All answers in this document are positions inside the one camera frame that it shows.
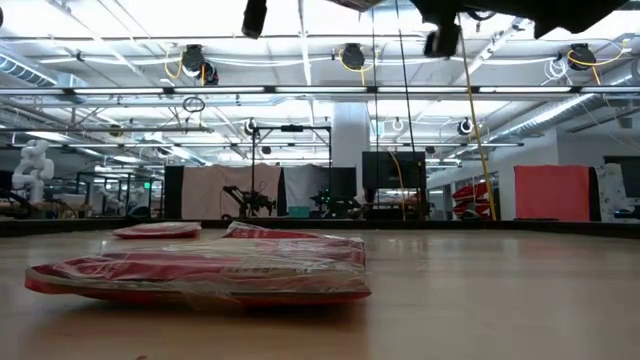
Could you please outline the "black monitor screen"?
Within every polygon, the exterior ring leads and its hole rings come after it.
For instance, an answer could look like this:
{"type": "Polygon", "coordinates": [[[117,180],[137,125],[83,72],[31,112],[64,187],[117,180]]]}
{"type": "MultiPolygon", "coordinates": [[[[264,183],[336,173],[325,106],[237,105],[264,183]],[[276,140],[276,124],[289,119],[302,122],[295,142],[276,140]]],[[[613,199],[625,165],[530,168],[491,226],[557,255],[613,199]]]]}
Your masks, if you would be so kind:
{"type": "Polygon", "coordinates": [[[363,152],[365,189],[424,189],[425,154],[421,152],[363,152]]]}

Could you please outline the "orange red panel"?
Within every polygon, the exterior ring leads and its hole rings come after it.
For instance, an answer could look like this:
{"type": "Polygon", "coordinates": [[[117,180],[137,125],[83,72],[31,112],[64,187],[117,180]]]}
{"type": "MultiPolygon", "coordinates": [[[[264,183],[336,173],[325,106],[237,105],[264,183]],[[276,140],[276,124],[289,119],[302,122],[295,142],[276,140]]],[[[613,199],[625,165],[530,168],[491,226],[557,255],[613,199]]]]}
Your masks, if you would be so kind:
{"type": "Polygon", "coordinates": [[[515,218],[590,221],[586,166],[515,166],[515,218]]]}

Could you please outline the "white humanoid robot figure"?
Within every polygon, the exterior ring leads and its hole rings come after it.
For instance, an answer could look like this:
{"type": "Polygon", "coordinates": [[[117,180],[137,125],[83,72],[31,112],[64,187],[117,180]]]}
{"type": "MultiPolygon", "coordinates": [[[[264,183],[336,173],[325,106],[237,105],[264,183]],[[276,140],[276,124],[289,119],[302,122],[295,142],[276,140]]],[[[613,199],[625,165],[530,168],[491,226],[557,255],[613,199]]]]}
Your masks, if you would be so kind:
{"type": "Polygon", "coordinates": [[[29,140],[21,149],[21,158],[12,174],[12,188],[26,189],[31,203],[39,203],[44,198],[44,182],[54,177],[55,164],[46,156],[49,142],[29,140]]]}

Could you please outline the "long ceiling light strip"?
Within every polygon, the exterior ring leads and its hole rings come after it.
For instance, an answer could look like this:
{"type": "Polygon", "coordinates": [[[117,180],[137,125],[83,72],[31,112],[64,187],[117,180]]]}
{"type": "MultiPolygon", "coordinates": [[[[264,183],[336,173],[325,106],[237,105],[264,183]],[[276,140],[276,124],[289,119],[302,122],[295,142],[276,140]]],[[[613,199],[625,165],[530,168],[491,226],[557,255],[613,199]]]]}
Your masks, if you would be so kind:
{"type": "Polygon", "coordinates": [[[0,96],[21,95],[222,95],[222,94],[617,94],[640,93],[640,86],[223,86],[142,88],[0,88],[0,96]]]}

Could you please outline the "black framed monitor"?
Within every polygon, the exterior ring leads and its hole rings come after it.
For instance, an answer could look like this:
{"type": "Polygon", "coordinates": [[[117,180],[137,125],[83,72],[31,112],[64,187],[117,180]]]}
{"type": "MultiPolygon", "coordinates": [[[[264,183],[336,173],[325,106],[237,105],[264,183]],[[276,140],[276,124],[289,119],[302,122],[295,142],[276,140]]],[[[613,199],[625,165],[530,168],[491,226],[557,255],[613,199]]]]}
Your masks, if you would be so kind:
{"type": "Polygon", "coordinates": [[[620,166],[626,196],[640,199],[640,156],[605,156],[604,162],[620,166]]]}

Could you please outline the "white speckled curtain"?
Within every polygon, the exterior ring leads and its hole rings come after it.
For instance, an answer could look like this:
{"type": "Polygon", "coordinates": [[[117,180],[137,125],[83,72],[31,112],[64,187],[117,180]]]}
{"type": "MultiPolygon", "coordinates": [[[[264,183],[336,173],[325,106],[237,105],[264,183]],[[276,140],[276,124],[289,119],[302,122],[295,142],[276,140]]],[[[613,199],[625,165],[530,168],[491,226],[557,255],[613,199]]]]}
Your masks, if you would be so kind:
{"type": "Polygon", "coordinates": [[[595,168],[598,180],[601,221],[604,223],[621,222],[615,218],[618,210],[627,208],[621,166],[608,163],[595,168]]]}

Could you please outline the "red stacked bins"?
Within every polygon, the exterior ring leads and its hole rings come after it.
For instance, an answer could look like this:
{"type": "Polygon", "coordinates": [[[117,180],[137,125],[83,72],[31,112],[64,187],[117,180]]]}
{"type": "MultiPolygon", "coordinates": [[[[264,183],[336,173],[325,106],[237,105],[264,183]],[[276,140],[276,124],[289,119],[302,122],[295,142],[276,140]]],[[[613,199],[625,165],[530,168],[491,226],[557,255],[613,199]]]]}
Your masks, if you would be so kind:
{"type": "Polygon", "coordinates": [[[458,219],[491,219],[490,196],[484,182],[461,187],[452,195],[458,219]]]}

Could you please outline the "black partition panel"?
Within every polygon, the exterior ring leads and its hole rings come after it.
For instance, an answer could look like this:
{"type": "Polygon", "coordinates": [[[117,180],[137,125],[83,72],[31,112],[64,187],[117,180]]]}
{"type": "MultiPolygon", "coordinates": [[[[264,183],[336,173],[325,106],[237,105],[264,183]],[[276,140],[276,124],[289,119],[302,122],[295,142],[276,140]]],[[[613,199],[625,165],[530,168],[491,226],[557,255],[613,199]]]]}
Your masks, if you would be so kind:
{"type": "Polygon", "coordinates": [[[329,193],[331,197],[354,198],[357,195],[356,168],[332,167],[329,170],[329,193]]]}
{"type": "Polygon", "coordinates": [[[164,174],[164,217],[182,218],[184,166],[167,166],[164,174]]]}

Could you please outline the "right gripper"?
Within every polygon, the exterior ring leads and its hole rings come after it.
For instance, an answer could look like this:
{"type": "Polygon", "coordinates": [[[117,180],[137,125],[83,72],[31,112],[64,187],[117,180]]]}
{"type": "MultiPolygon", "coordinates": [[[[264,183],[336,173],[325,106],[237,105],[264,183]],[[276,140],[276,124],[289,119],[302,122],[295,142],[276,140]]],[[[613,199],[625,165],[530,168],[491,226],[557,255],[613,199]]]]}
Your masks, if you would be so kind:
{"type": "Polygon", "coordinates": [[[420,13],[423,23],[441,25],[436,31],[428,34],[424,55],[429,58],[454,56],[461,28],[451,22],[458,13],[466,12],[468,8],[461,0],[410,0],[410,2],[420,13]]]}

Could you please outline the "black metal rig frame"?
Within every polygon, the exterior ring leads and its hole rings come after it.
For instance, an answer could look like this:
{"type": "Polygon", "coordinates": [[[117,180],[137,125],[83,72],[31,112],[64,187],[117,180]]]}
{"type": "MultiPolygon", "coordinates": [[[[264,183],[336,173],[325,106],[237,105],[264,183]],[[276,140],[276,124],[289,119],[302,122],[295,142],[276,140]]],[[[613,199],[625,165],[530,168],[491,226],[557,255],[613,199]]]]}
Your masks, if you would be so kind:
{"type": "Polygon", "coordinates": [[[262,192],[264,181],[256,179],[256,167],[266,165],[280,169],[276,212],[288,216],[284,172],[286,167],[312,164],[332,168],[332,127],[329,125],[257,125],[250,136],[250,191],[262,192]]]}

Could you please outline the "red popcorn bag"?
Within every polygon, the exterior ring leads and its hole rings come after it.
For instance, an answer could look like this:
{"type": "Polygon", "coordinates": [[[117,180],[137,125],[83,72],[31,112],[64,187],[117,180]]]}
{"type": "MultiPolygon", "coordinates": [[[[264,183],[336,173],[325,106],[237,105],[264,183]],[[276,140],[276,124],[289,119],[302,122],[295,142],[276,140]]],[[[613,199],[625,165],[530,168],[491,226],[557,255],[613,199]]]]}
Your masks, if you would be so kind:
{"type": "Polygon", "coordinates": [[[362,242],[341,238],[220,238],[102,252],[30,267],[24,285],[144,305],[327,305],[371,294],[362,242]]]}
{"type": "Polygon", "coordinates": [[[137,224],[116,229],[112,234],[119,239],[180,239],[198,237],[202,230],[199,222],[161,222],[137,224]]]}
{"type": "Polygon", "coordinates": [[[340,237],[291,230],[276,230],[247,223],[232,222],[223,235],[224,239],[253,241],[261,250],[290,253],[294,256],[318,256],[354,264],[366,264],[366,250],[362,239],[340,237]]]}

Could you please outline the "white building column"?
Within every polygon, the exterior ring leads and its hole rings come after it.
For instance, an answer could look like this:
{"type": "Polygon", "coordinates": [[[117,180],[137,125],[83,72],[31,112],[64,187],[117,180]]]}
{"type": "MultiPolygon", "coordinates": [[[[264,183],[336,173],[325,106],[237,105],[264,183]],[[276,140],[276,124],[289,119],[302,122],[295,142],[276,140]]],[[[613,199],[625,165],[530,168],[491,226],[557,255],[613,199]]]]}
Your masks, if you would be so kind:
{"type": "Polygon", "coordinates": [[[364,199],[362,153],[370,150],[370,117],[366,103],[337,102],[333,107],[332,165],[356,169],[356,198],[364,199]]]}

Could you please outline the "grey backdrop curtain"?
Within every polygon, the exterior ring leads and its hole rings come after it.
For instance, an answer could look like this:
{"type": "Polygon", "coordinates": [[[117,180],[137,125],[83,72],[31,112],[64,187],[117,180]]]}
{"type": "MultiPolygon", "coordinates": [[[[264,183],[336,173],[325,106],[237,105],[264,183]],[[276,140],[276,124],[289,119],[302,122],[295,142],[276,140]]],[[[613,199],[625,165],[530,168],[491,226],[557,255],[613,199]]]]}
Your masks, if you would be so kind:
{"type": "Polygon", "coordinates": [[[307,164],[286,167],[283,172],[287,206],[315,208],[313,197],[329,186],[329,169],[307,164]]]}

